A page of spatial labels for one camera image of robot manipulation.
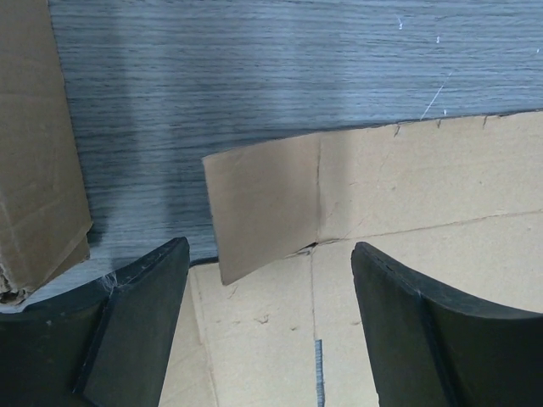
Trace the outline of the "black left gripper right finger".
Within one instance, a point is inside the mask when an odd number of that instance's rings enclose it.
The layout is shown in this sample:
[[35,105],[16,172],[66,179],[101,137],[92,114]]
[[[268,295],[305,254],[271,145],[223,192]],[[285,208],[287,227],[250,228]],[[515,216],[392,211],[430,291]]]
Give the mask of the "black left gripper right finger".
[[369,243],[351,255],[381,406],[540,406],[542,315],[475,297]]

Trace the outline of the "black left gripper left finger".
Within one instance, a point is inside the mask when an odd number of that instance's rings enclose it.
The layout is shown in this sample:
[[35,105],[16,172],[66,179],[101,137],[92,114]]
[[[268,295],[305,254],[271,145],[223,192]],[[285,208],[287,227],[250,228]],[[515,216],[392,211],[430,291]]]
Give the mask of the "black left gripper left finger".
[[1,316],[3,406],[156,406],[189,268],[174,238],[78,288]]

